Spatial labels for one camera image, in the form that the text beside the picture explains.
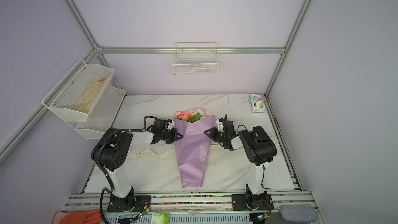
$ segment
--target bouquet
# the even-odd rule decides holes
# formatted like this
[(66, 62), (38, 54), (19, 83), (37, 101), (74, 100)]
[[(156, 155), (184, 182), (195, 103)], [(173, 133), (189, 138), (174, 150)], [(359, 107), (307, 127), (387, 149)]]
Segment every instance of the bouquet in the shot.
[(193, 123), (202, 118), (206, 118), (206, 116), (202, 108), (195, 108), (195, 110), (190, 110), (189, 112), (176, 112), (176, 118)]
[(182, 187), (202, 187), (210, 138), (203, 132), (214, 127), (214, 116), (201, 108), (176, 112), (176, 128), (184, 137), (175, 142)]

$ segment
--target lavender wall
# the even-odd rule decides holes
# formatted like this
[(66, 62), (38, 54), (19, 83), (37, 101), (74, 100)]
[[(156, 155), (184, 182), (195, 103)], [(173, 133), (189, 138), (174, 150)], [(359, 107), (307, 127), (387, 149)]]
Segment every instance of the lavender wall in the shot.
[(271, 103), (325, 223), (397, 223), (398, 0), (314, 0)]
[(303, 0), (76, 0), (103, 46), (285, 46)]
[[(63, 0), (0, 0), (0, 146), (90, 50)], [(92, 165), (87, 141), (48, 113), (0, 172), (2, 223), (51, 223)]]
[(174, 75), (173, 54), (106, 54), (128, 95), (264, 93), (279, 54), (219, 54), (218, 74)]

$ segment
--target white metal shelf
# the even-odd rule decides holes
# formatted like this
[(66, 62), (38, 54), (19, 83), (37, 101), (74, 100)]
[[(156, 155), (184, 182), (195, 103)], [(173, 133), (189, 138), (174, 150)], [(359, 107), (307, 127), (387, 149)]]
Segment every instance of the white metal shelf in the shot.
[(176, 42), (173, 72), (175, 75), (201, 75), (218, 72), (216, 42)]
[[(42, 100), (42, 104), (85, 139), (100, 139), (112, 126), (126, 94), (124, 90), (109, 86), (113, 73), (114, 70), (108, 67), (86, 64), (80, 60), (62, 79), (62, 86), (58, 83)], [(108, 78), (103, 87), (98, 87), (100, 91), (92, 107), (86, 112), (73, 110), (87, 86), (96, 78), (102, 77)]]
[(74, 128), (86, 139), (100, 139), (112, 126), (126, 91), (109, 86), (87, 121)]
[[(82, 67), (76, 73), (70, 82), (65, 86), (62, 91), (51, 103), (45, 103), (45, 99), (42, 100), (43, 105), (60, 117), (63, 121), (87, 121), (92, 114), (93, 109), (101, 98), (105, 89), (112, 81), (114, 70), (108, 67), (101, 66), (99, 64), (86, 64), (83, 60), (80, 60), (78, 64)], [(97, 78), (107, 78), (102, 84), (102, 88), (97, 93), (92, 106), (84, 111), (77, 111), (74, 109), (76, 102), (86, 91), (87, 86)]]

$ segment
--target orange glove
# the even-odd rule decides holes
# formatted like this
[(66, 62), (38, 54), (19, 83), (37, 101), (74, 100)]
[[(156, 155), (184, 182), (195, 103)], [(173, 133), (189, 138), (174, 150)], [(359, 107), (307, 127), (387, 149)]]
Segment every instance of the orange glove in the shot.
[(102, 221), (100, 210), (74, 211), (70, 214), (57, 212), (52, 224), (97, 224)]

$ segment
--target marble tabletop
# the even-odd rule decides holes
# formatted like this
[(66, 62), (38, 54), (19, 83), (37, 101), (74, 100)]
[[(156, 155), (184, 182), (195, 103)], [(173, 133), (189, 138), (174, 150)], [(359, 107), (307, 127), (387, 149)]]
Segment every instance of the marble tabletop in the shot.
[[(261, 125), (277, 147), (265, 187), (272, 191), (294, 189), (278, 140), (267, 112), (252, 113), (248, 95), (128, 95), (125, 97), (113, 127), (142, 128), (144, 116), (173, 119), (176, 111), (201, 107), (215, 119), (223, 118), (248, 129)], [(147, 127), (153, 119), (147, 119)], [(245, 191), (252, 164), (244, 149), (225, 150), (212, 142), (202, 187), (181, 187), (174, 144), (161, 141), (155, 145), (132, 145), (124, 163), (127, 178), (137, 193), (242, 192)], [(101, 192), (109, 187), (104, 174), (94, 167), (85, 192)]]

